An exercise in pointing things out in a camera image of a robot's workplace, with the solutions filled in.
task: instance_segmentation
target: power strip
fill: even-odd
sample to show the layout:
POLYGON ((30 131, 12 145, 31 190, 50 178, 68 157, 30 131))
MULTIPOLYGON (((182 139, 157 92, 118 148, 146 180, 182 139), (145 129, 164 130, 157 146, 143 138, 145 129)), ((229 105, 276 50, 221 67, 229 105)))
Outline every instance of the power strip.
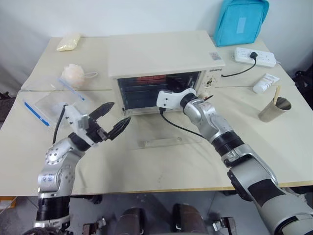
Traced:
POLYGON ((256 57, 256 65, 264 66, 264 67, 274 67, 276 65, 276 59, 273 53, 267 51, 260 50, 251 50, 242 47, 236 47, 235 49, 235 61, 244 64, 254 64, 254 60, 250 58, 250 54, 252 52, 258 54, 256 57))

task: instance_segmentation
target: gray floor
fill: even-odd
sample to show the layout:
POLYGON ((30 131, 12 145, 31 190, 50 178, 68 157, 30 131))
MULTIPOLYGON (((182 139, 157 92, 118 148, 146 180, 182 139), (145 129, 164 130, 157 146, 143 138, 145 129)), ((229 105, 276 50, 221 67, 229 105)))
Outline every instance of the gray floor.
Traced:
MULTIPOLYGON (((201 213, 212 235, 227 235, 227 230, 215 233, 210 226, 212 214, 233 216, 239 235, 268 235, 253 203, 243 201, 238 195, 225 196, 220 192, 165 192, 140 194, 104 195, 101 204, 72 198, 70 203, 71 226, 75 235, 82 234, 84 223, 93 223, 102 216, 108 222, 102 234, 112 235, 115 225, 124 210, 131 207, 144 208, 148 217, 149 231, 164 233, 170 231, 171 211, 175 203, 187 203, 201 213)), ((20 235, 32 227, 36 217, 37 197, 17 198, 17 207, 0 215, 0 234, 20 235)))

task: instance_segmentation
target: sticker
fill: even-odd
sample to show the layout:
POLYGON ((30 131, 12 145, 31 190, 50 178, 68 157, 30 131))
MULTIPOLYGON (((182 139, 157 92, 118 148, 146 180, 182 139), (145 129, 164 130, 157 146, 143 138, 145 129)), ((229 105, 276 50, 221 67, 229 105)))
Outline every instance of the sticker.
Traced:
POLYGON ((210 52, 210 55, 211 55, 213 60, 221 60, 222 59, 217 52, 210 52))
POLYGON ((237 34, 244 33, 246 25, 246 17, 240 17, 237 24, 237 34))

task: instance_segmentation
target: wooden stick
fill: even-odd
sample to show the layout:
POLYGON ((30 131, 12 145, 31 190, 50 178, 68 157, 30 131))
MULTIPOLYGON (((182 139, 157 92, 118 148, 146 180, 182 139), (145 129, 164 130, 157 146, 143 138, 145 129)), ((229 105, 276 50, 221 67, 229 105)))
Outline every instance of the wooden stick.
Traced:
POLYGON ((278 87, 276 88, 276 92, 275 92, 275 96, 274 96, 274 100, 273 100, 274 105, 276 105, 276 102, 277 102, 277 99, 278 99, 279 91, 280 91, 280 86, 278 86, 278 87))

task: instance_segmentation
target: blue bag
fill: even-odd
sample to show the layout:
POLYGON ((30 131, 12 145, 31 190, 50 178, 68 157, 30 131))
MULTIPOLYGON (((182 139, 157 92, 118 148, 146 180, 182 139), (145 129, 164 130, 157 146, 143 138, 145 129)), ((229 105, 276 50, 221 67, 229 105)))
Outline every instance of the blue bag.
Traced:
POLYGON ((213 37, 216 46, 254 43, 268 7, 267 0, 224 0, 213 37))

